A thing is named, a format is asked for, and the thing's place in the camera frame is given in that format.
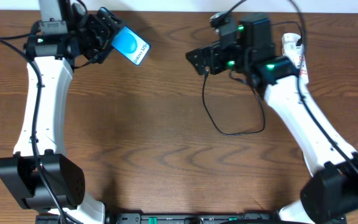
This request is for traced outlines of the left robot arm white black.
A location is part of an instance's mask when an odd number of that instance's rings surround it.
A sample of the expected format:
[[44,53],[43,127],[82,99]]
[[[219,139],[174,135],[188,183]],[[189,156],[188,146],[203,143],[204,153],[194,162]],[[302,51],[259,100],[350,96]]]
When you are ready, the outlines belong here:
[[75,59],[103,63],[125,23],[105,7],[90,14],[82,1],[39,6],[42,18],[19,51],[29,78],[24,121],[12,155],[0,158],[0,179],[21,208],[39,213],[37,223],[114,223],[67,158],[65,106]]

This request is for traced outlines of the blue Galaxy smartphone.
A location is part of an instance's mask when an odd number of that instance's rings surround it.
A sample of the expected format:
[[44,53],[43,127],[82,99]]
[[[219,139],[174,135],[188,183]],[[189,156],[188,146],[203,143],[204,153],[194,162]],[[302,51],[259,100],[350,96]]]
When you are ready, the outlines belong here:
[[100,10],[106,12],[118,28],[114,32],[111,46],[134,65],[139,66],[150,50],[150,44],[133,31],[124,20],[118,18],[107,8],[101,7]]

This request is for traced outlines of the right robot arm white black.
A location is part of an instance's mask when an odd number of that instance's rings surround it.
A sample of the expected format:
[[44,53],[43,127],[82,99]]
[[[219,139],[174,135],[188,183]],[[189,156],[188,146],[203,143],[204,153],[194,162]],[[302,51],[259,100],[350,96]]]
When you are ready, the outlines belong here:
[[219,39],[194,49],[186,59],[202,76],[228,71],[248,85],[282,119],[298,143],[310,173],[300,197],[278,211],[282,222],[344,223],[358,210],[358,152],[333,128],[307,85],[306,35],[282,36],[275,54],[268,15],[252,13],[236,20],[219,12],[209,20]]

